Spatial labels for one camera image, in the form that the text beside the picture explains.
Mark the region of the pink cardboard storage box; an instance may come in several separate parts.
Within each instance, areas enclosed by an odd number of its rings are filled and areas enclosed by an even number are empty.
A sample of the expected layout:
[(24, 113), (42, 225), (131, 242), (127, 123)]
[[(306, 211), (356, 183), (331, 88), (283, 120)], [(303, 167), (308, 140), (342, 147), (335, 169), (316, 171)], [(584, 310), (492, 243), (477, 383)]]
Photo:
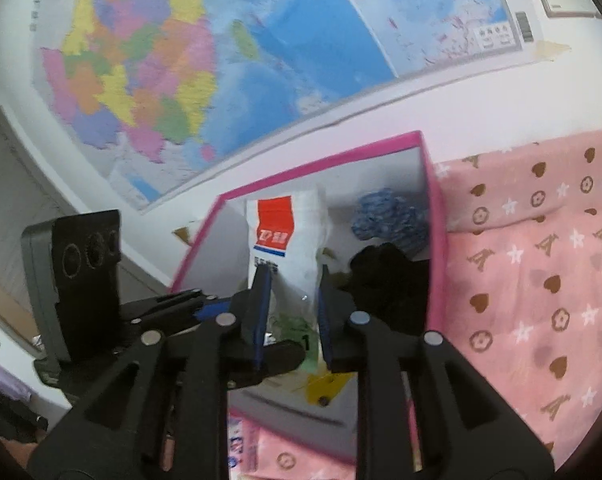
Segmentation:
[(331, 374), (319, 340), (319, 280), (421, 330), (442, 296), (443, 200), (419, 132), (353, 148), (234, 188), (216, 198), (173, 281), (228, 297), (261, 264), (273, 273), (269, 342), (302, 344), (293, 372), (231, 393), (232, 414), (266, 451), (289, 444), (351, 463), (357, 380)]

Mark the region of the pink patterned blanket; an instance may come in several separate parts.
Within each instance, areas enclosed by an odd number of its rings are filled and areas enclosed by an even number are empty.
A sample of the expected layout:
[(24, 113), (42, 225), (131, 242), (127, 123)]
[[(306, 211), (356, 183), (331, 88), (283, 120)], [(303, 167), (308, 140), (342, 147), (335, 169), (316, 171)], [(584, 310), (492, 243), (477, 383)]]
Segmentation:
[(602, 411), (602, 130), (436, 173), (443, 333), (562, 466)]

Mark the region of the pink small snack packet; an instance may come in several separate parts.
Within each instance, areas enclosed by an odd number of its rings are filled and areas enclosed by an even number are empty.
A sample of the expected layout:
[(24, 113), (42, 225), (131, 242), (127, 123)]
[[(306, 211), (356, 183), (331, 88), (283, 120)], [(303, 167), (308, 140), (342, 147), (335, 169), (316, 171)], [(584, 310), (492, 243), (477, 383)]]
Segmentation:
[(241, 471), (244, 457), (242, 419), (229, 416), (227, 425), (228, 470), (231, 474)]

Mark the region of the medical tape bag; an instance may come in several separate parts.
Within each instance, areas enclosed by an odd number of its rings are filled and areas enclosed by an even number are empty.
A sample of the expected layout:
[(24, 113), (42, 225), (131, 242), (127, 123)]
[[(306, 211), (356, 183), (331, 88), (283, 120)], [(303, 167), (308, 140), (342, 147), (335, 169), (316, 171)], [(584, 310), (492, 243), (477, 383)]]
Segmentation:
[(246, 222), (250, 280), (261, 264), (272, 272), (266, 336), (300, 344), (305, 352), (301, 370), (315, 374), (319, 361), (319, 259), (331, 231), (325, 193), (321, 188), (307, 188), (248, 200)]

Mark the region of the yellow white wet wipes pack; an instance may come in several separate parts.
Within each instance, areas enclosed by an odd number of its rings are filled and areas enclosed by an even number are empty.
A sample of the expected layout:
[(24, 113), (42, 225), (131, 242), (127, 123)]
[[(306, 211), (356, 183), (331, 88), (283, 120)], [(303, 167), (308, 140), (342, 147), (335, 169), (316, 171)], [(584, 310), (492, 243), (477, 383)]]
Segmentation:
[(353, 463), (357, 378), (296, 370), (229, 393), (231, 411), (296, 444)]

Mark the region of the grey wardrobe door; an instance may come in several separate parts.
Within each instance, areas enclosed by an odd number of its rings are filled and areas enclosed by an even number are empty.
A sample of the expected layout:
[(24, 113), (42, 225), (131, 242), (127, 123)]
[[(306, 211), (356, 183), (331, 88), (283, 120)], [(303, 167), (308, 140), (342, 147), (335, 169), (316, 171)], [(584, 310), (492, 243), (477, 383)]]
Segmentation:
[(0, 328), (30, 356), (40, 356), (22, 258), (25, 228), (75, 209), (44, 175), (16, 137), (0, 107)]

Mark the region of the brown paper piece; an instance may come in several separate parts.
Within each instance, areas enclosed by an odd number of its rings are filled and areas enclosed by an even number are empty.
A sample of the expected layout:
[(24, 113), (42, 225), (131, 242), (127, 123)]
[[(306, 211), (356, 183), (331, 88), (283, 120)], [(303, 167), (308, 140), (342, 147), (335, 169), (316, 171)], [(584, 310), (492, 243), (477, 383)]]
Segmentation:
[(180, 228), (174, 229), (173, 235), (181, 240), (184, 244), (191, 246), (194, 244), (194, 240), (199, 231), (197, 223), (190, 223), (188, 226), (181, 226)]

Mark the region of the colourful wall map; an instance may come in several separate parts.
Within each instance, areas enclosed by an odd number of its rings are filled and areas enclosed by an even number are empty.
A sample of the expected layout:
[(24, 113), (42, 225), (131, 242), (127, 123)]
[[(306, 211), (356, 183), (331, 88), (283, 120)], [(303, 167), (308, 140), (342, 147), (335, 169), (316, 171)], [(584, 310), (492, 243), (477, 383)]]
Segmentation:
[(143, 210), (266, 138), (528, 64), (532, 0), (34, 0), (32, 84)]

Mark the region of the blue checkered scrunchie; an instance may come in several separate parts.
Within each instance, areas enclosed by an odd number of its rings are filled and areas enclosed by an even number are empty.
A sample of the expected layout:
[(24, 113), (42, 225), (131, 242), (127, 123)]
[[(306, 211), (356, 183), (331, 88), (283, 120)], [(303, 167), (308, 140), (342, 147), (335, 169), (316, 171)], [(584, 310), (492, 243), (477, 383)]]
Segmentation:
[(351, 230), (358, 240), (378, 238), (411, 257), (429, 244), (429, 211), (382, 188), (358, 200)]

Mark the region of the black soft cloth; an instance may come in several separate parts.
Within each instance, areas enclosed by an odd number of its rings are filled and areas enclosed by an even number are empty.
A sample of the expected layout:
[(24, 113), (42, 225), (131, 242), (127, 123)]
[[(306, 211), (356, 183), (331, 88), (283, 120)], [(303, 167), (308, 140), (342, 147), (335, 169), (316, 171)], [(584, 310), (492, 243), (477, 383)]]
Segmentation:
[(430, 261), (412, 261), (391, 243), (365, 247), (337, 281), (337, 289), (350, 294), (358, 310), (410, 336), (424, 332), (429, 288)]

